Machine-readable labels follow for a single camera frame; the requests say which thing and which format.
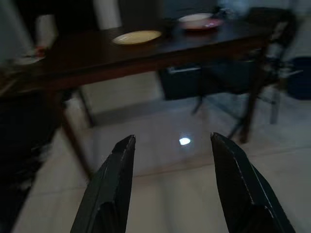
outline white plate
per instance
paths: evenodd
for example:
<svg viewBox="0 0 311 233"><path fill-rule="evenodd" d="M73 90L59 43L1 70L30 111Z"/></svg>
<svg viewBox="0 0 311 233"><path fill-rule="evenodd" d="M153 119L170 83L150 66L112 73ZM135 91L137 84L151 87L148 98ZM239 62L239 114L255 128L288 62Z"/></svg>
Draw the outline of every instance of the white plate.
<svg viewBox="0 0 311 233"><path fill-rule="evenodd" d="M211 13L201 13L181 17L178 21L182 24L183 28L198 28L206 24L213 14Z"/></svg>

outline tabletop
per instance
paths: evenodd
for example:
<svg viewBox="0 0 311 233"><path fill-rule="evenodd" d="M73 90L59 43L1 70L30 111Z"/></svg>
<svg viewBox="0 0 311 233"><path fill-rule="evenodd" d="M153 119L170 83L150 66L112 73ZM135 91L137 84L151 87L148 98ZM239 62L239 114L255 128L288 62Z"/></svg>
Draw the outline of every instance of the tabletop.
<svg viewBox="0 0 311 233"><path fill-rule="evenodd" d="M130 61L160 58L181 51L243 41L251 37L267 36L270 33L266 28L243 21L225 21L219 28L203 32L185 32L176 27L171 38L161 37L142 45L114 44L112 39L125 31L123 28L114 28L74 34L58 39L42 63L41 75L55 77L74 74Z"/></svg>

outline white tile floor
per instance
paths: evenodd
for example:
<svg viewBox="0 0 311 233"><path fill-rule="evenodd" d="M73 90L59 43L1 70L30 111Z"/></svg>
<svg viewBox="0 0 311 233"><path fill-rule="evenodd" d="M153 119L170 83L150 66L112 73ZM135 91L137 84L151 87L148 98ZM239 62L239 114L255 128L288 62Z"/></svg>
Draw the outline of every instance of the white tile floor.
<svg viewBox="0 0 311 233"><path fill-rule="evenodd" d="M140 93L148 93L151 87L159 89L148 77L151 84ZM192 116L195 99L164 102L157 91L150 90L156 94L139 101L135 85L131 90L132 99L116 91L107 94L114 101L97 115L101 125L92 130L86 127L76 100L69 109L94 170L116 142L129 134L137 137L127 231L227 232L209 134L227 134L235 121L208 101ZM226 101L227 96L217 98ZM296 231L310 232L311 102L283 95L281 103L278 124L271 125L269 106L259 102L250 142L241 147L270 182ZM180 146L181 137L189 137L191 143ZM59 131L14 232L70 232L85 187L86 180Z"/></svg>

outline yellow plate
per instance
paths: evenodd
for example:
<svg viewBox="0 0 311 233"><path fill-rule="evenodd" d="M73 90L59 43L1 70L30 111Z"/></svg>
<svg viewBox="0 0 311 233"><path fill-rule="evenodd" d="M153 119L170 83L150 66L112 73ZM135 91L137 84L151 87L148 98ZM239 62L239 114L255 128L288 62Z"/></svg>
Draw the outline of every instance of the yellow plate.
<svg viewBox="0 0 311 233"><path fill-rule="evenodd" d="M137 31L120 35L112 40L118 45L136 45L146 43L161 36L159 31Z"/></svg>

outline wooden table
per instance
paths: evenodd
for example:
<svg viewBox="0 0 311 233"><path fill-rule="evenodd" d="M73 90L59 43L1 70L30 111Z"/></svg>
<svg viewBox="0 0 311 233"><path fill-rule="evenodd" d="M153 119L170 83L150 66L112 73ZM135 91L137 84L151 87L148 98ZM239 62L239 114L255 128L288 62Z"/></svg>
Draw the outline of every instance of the wooden table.
<svg viewBox="0 0 311 233"><path fill-rule="evenodd" d="M116 28L64 37L56 41L42 63L40 80L47 99L88 177L91 177L91 170L70 123L58 104L58 91L188 62L237 56L261 48L255 73L256 82L249 95L241 131L241 141L247 141L256 97L262 87L259 67L264 60L270 31L241 21L226 21L217 30L206 32L186 33L177 27L171 38L160 38L142 45L119 46L111 42L125 31Z"/></svg>

